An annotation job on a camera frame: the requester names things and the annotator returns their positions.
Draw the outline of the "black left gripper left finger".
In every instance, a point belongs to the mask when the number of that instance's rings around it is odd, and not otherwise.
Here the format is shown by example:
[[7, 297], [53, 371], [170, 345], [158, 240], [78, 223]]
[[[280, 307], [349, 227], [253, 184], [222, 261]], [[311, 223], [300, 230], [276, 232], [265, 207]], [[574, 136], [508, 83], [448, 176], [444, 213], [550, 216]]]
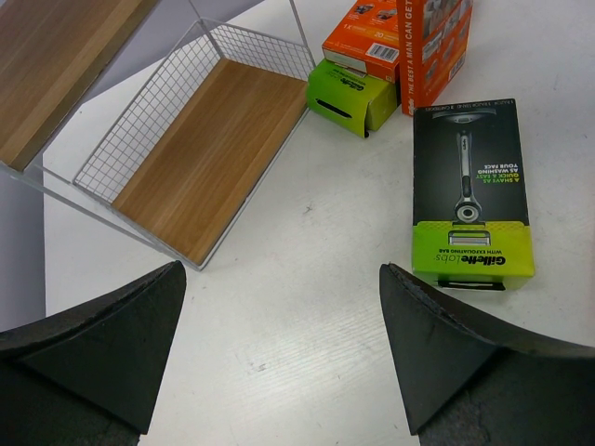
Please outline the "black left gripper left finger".
[[185, 268], [173, 261], [2, 332], [2, 444], [138, 444], [150, 428], [185, 292]]

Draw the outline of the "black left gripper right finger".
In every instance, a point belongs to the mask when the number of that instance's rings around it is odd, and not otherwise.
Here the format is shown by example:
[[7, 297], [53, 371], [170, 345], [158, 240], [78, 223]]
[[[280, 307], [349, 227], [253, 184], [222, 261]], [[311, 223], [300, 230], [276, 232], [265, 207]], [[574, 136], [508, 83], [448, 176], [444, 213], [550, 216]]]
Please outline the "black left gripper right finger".
[[379, 294], [423, 445], [590, 445], [594, 350], [523, 329], [385, 264]]

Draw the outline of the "orange Gillette Fusion5 box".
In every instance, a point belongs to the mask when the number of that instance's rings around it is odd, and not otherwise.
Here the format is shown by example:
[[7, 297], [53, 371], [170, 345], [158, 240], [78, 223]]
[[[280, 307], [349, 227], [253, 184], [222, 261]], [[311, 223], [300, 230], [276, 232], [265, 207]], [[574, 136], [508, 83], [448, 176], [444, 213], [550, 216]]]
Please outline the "orange Gillette Fusion5 box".
[[402, 112], [431, 106], [465, 62], [473, 2], [396, 3]]

